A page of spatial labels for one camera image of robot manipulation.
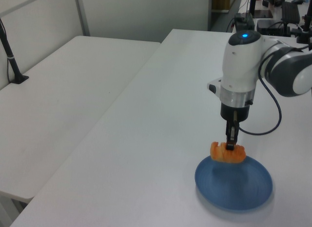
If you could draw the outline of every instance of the orange object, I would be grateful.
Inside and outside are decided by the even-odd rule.
[[[245,148],[241,145],[234,145],[234,150],[227,150],[226,143],[211,143],[210,156],[213,160],[226,163],[241,163],[246,158]]]

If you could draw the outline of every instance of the white table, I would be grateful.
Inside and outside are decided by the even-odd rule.
[[[76,37],[0,91],[0,194],[29,202],[159,47]]]
[[[262,137],[238,136],[272,176],[273,196],[264,206],[230,213],[196,189],[197,165],[212,141],[225,141],[220,101],[207,82],[222,75],[230,35],[173,30],[12,227],[310,227],[311,93],[276,95],[280,127]],[[258,83],[241,126],[259,132],[277,118]]]
[[[238,13],[245,13],[246,12],[246,8],[248,7],[248,10],[249,10],[249,4],[245,4],[244,3],[246,2],[246,0],[242,0],[241,3],[240,3],[240,6],[241,7],[238,11]],[[304,16],[307,11],[308,11],[308,7],[309,7],[309,3],[303,3],[302,5],[298,5],[298,10],[299,10],[299,15],[300,15],[300,18],[302,16]],[[271,10],[272,12],[272,15],[273,15],[273,18],[272,19],[265,19],[265,18],[261,18],[261,19],[254,19],[254,29],[257,30],[257,23],[258,23],[258,20],[276,20],[276,21],[280,21],[281,18],[282,18],[282,9],[281,7],[274,7],[272,5],[268,7],[265,7],[262,5],[262,0],[257,0],[256,3],[255,3],[255,10]],[[304,25],[304,20],[301,18],[300,20],[300,23],[299,25]],[[297,28],[296,25],[294,24],[288,24],[288,26],[292,29],[292,28]]]

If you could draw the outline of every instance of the blue plate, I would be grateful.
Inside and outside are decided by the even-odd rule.
[[[269,172],[248,156],[239,164],[217,162],[208,156],[197,166],[195,182],[209,202],[232,211],[261,206],[273,189]]]

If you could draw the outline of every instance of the white table surface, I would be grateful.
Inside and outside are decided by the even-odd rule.
[[[246,2],[246,0],[241,0],[240,6],[241,7],[238,11],[238,13],[245,13],[246,12],[246,8],[248,6],[248,10],[250,7],[250,1],[249,4],[247,5],[247,3],[244,5],[244,3]],[[299,15],[300,18],[302,16],[304,16],[307,12],[308,12],[308,7],[309,7],[309,3],[304,2],[302,5],[298,5],[298,10],[299,10]],[[257,30],[257,23],[258,20],[276,20],[276,21],[280,21],[282,18],[282,9],[281,6],[279,7],[274,7],[274,6],[269,6],[265,7],[262,5],[262,0],[257,0],[255,3],[255,10],[271,10],[273,18],[271,19],[265,19],[265,18],[261,18],[261,19],[254,19],[254,29]],[[299,25],[304,25],[304,20],[301,18]],[[294,24],[288,24],[288,26],[292,29],[292,28],[297,28],[296,25]]]
[[[0,91],[0,194],[29,202],[159,47],[76,37]]]
[[[222,75],[230,35],[173,30],[12,227],[312,226],[310,92],[276,96],[283,119],[275,132],[238,135],[272,176],[264,206],[231,213],[196,189],[197,165],[212,141],[225,141],[221,103],[207,82]],[[258,83],[241,126],[260,132],[277,119]]]

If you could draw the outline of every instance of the black pole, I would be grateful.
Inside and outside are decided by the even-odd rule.
[[[9,45],[9,42],[8,42],[8,39],[6,36],[6,33],[5,33],[4,28],[2,26],[2,23],[0,23],[0,39],[1,39],[3,48],[5,50],[7,58],[9,59],[9,62],[11,64],[11,67],[12,67],[14,75],[15,75],[15,78],[14,78],[14,80],[11,81],[11,83],[20,84],[20,83],[24,82],[26,79],[28,79],[28,76],[23,76],[20,73],[18,64],[15,61],[14,55],[12,53],[11,47]]]
[[[254,17],[255,1],[256,0],[250,0],[250,4],[249,4],[249,13],[252,14],[253,17]]]
[[[312,0],[310,0],[307,14],[304,16],[304,26],[302,33],[297,37],[297,43],[309,44],[310,43],[310,23],[312,18]]]

